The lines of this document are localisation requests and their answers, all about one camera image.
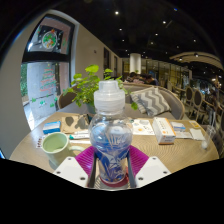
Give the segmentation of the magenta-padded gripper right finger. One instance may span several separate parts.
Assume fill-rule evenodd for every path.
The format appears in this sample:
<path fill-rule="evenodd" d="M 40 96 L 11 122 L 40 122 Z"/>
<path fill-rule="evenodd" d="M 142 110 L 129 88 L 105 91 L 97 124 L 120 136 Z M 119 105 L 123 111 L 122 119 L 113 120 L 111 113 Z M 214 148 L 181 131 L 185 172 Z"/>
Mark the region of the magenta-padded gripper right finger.
<path fill-rule="evenodd" d="M 129 149 L 127 161 L 131 188 L 146 186 L 170 174 L 158 157 L 149 157 L 134 146 Z"/>

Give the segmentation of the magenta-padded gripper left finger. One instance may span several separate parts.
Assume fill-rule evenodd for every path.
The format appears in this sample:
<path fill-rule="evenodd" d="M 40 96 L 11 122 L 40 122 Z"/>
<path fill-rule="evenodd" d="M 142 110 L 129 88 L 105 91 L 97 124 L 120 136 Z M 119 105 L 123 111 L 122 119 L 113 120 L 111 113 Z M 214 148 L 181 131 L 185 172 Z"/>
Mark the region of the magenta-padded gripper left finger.
<path fill-rule="evenodd" d="M 96 174 L 96 155 L 93 147 L 86 148 L 75 157 L 67 157 L 54 174 L 78 186 L 93 188 Z"/>

